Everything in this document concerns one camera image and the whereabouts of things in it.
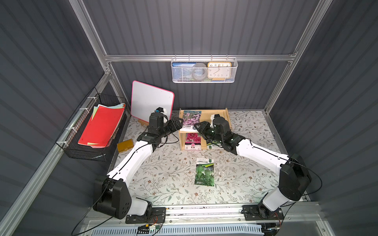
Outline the purple flower seed bag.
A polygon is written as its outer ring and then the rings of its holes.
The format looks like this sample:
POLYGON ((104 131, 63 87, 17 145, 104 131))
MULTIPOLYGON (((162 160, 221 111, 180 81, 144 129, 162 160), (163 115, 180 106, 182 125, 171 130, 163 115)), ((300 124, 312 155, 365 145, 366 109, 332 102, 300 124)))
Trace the purple flower seed bag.
POLYGON ((200 122, 201 111, 195 110, 184 110, 182 119, 183 127, 180 129, 181 132, 196 133, 195 124, 200 122))

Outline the wooden two-tier shelf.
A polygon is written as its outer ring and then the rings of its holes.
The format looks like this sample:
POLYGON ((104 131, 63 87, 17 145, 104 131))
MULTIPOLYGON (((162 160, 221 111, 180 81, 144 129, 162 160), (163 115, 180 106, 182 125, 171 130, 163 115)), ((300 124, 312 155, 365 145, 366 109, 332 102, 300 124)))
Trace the wooden two-tier shelf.
POLYGON ((184 125, 179 130, 181 150, 221 148, 221 136, 232 130, 228 109, 180 110, 184 125))

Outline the green gourd seed bag top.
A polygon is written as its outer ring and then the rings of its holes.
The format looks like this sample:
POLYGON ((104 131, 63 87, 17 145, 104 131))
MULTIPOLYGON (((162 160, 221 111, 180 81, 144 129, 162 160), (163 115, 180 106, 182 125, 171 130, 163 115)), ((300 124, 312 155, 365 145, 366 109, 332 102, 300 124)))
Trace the green gourd seed bag top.
POLYGON ((215 186, 214 167, 213 159, 197 158, 195 185, 215 186))

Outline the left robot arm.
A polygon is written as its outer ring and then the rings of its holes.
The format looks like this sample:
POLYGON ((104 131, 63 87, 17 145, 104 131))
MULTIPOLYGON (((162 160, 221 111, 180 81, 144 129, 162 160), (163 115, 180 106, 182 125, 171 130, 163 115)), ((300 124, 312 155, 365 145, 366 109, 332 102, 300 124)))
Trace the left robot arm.
POLYGON ((97 177, 94 183, 93 210, 117 219, 123 219, 128 215, 150 215, 149 201, 133 198, 129 186, 143 162, 159 145, 168 143, 162 139, 183 127, 184 120, 181 118, 173 117, 167 122, 164 120, 164 113, 151 113, 147 130, 138 136, 134 147, 124 160, 106 176, 97 177))

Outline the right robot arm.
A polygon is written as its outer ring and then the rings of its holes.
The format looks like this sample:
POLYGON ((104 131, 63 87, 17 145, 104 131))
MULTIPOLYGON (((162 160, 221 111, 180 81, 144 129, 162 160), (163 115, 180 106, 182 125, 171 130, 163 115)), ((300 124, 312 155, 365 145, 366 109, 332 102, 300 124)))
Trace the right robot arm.
POLYGON ((279 176, 278 186, 262 198, 254 213, 264 219, 272 217, 285 203, 298 202, 312 181, 301 156, 288 156, 254 144, 250 139, 232 132, 228 121, 219 115, 215 115, 211 123, 200 122, 194 127, 206 141, 218 142, 224 150, 248 158, 279 176))

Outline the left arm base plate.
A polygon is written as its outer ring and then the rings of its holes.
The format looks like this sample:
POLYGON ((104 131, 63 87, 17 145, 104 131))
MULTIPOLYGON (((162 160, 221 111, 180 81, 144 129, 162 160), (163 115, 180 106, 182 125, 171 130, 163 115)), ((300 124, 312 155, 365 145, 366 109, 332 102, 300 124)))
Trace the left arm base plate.
POLYGON ((147 209, 146 213, 142 216, 127 215, 126 224, 162 224, 166 218, 165 207, 152 207, 147 209))

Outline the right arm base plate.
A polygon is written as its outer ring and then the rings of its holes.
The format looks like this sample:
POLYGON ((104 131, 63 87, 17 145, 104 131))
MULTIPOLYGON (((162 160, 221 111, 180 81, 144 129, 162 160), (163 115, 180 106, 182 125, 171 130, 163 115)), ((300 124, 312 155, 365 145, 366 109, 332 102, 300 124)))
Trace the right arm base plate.
POLYGON ((264 205, 243 205, 241 213, 244 215, 246 221, 259 220, 283 220, 284 214, 281 208, 275 211, 270 211, 264 205))

